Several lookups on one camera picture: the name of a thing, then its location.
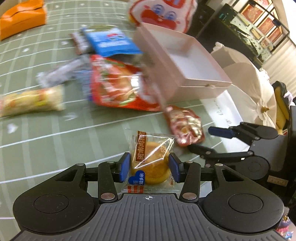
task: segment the gray ribbed panel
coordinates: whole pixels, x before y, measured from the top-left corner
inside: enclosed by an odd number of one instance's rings
[[[237,235],[210,223],[195,204],[183,203],[173,194],[125,194],[103,204],[83,227],[66,234],[43,236],[24,231],[14,241],[277,241],[275,231]]]

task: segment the cartoon eye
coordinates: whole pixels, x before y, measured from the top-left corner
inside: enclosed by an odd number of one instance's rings
[[[165,19],[175,21],[177,19],[177,14],[173,11],[169,11],[165,14]]]
[[[163,5],[160,4],[156,4],[152,7],[151,9],[153,12],[155,12],[157,15],[162,15],[165,8],[163,7]]]

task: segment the blue snack bag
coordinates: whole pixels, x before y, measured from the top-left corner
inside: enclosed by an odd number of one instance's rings
[[[82,28],[96,54],[109,57],[115,54],[141,54],[135,43],[115,25],[97,25]]]

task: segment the pink box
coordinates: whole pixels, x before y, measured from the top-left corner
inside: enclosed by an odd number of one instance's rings
[[[133,40],[144,52],[145,73],[167,103],[214,98],[231,84],[194,37],[142,23]]]

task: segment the screw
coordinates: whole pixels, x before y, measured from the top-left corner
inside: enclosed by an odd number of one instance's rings
[[[187,200],[193,200],[197,198],[196,194],[193,192],[186,192],[182,195],[182,197]]]
[[[112,200],[113,198],[115,198],[115,195],[110,192],[105,192],[101,195],[101,198],[104,200]]]

